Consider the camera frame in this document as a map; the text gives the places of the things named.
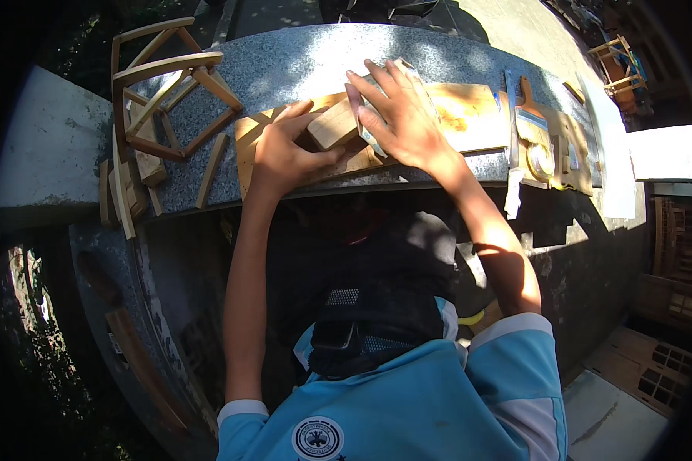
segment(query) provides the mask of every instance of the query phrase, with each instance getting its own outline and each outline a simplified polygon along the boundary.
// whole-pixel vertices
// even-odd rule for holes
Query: hand
[[[332,165],[345,149],[333,148],[328,152],[307,152],[295,144],[297,136],[328,107],[310,113],[313,101],[291,104],[264,128],[254,157],[249,194],[263,192],[278,201],[292,189],[302,185],[308,173]]]
[[[365,107],[359,109],[361,124],[402,164],[420,168],[443,187],[456,182],[454,176],[462,171],[461,165],[463,170],[469,169],[461,154],[446,141],[433,114],[425,109],[430,102],[422,96],[423,91],[415,90],[422,89],[421,81],[410,73],[403,74],[391,60],[387,61],[389,73],[371,60],[365,60],[364,64],[387,96],[354,72],[348,71],[346,75],[387,125]]]

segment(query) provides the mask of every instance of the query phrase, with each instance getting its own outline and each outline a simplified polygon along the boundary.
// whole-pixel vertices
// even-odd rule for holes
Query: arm
[[[387,62],[387,71],[370,60],[365,64],[386,96],[353,72],[347,76],[387,125],[364,107],[359,109],[361,123],[390,155],[430,174],[453,198],[502,312],[506,316],[541,313],[541,294],[531,262],[463,156],[449,145],[438,121],[424,109],[420,80],[404,75],[392,61]]]
[[[266,245],[279,199],[299,186],[308,172],[333,164],[343,148],[307,152],[294,143],[320,115],[309,114],[312,101],[288,106],[264,129],[256,148],[249,194],[233,251],[223,307],[226,403],[261,401],[261,368],[266,334]]]

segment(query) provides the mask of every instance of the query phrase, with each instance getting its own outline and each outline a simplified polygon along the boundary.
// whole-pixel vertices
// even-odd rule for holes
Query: paintbrush
[[[525,75],[520,77],[520,89],[526,100],[522,106],[515,107],[515,119],[518,135],[529,143],[540,145],[546,152],[551,152],[551,137],[548,135],[548,123],[536,108],[531,92],[531,83]]]

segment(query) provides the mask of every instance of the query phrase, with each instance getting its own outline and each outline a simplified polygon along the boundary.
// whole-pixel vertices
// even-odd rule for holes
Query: wooden chair frame
[[[623,49],[619,50],[618,48],[615,48],[615,45],[621,45]],[[646,80],[644,79],[643,74],[641,74],[640,69],[638,69],[638,67],[635,64],[635,59],[633,59],[632,53],[630,51],[630,46],[628,46],[628,42],[622,35],[618,35],[618,38],[616,38],[615,40],[611,40],[603,45],[592,48],[590,51],[588,51],[588,53],[595,56],[602,64],[602,69],[605,70],[605,75],[607,76],[607,81],[609,83],[605,85],[603,88],[609,94],[609,96],[612,97],[624,91],[633,91],[636,88],[647,88]],[[625,71],[625,76],[613,82],[610,78],[610,74],[607,71],[607,67],[605,67],[605,62],[603,60],[605,58],[612,58],[617,55],[626,55],[628,57],[630,64],[628,64],[628,68]],[[633,80],[639,81],[638,83],[629,83],[629,85],[624,88],[615,88],[616,86],[622,83],[632,82]]]
[[[215,70],[215,65],[220,64],[223,60],[223,53],[219,51],[203,52],[192,35],[185,29],[186,26],[190,26],[194,22],[195,18],[192,16],[172,19],[123,32],[113,37],[111,90],[113,96],[113,164],[116,166],[113,169],[114,174],[119,175],[120,169],[117,166],[128,161],[128,146],[162,159],[186,161],[243,108],[243,104],[241,104],[223,77]],[[121,43],[153,33],[157,33],[157,36],[138,53],[125,70],[120,71]],[[147,63],[148,58],[175,34],[185,42],[193,53]],[[170,72],[175,72],[175,75],[168,79],[151,98],[143,97],[129,88],[134,83]],[[188,76],[193,78],[183,86],[183,81]],[[219,97],[229,106],[229,109],[208,125],[186,147],[182,148],[174,134],[168,113],[198,84],[202,84],[213,95]],[[179,91],[172,96],[175,89],[180,86]],[[126,99],[144,106],[141,114],[134,119],[130,119],[126,110]],[[171,148],[136,136],[141,126],[154,113],[157,113],[161,118],[166,137],[172,145]],[[120,177],[116,177],[123,229],[126,238],[132,238],[136,236],[136,233],[133,229],[133,221],[128,208],[128,199],[125,191],[121,190],[120,184]]]

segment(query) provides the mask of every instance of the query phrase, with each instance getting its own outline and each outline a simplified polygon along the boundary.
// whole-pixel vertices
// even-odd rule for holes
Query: logo
[[[325,416],[306,418],[292,431],[292,447],[308,461],[328,461],[341,452],[343,445],[341,426]]]

